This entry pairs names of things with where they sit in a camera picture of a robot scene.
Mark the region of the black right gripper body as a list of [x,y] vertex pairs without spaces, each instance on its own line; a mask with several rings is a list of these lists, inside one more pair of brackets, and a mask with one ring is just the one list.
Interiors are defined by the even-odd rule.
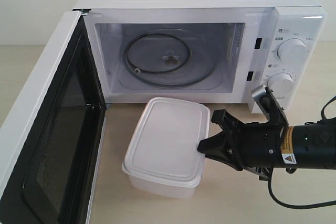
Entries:
[[232,131],[235,156],[241,158],[245,170],[268,179],[271,168],[284,167],[280,151],[284,132],[284,125],[239,122]]

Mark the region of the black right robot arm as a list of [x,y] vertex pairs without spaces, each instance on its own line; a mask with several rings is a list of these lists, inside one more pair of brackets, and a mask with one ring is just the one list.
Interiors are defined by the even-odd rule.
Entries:
[[222,129],[201,140],[206,158],[267,181],[272,168],[335,169],[335,119],[289,126],[283,112],[271,112],[266,123],[243,123],[227,110],[216,110],[211,122]]

